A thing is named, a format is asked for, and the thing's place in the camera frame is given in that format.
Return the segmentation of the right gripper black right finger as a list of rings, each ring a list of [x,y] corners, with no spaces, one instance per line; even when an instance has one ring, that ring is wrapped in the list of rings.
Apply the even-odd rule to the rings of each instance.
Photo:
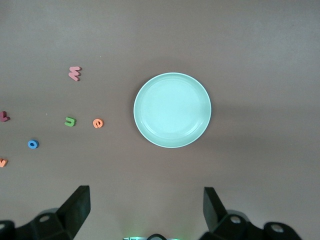
[[[289,225],[267,222],[263,228],[251,223],[240,211],[227,210],[213,187],[203,191],[203,215],[208,231],[202,240],[300,240]]]

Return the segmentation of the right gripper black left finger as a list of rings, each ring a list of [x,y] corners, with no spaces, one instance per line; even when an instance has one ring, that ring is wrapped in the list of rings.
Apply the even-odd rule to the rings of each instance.
[[[91,211],[90,187],[79,186],[57,209],[38,215],[15,227],[11,220],[0,222],[2,240],[73,240]]]

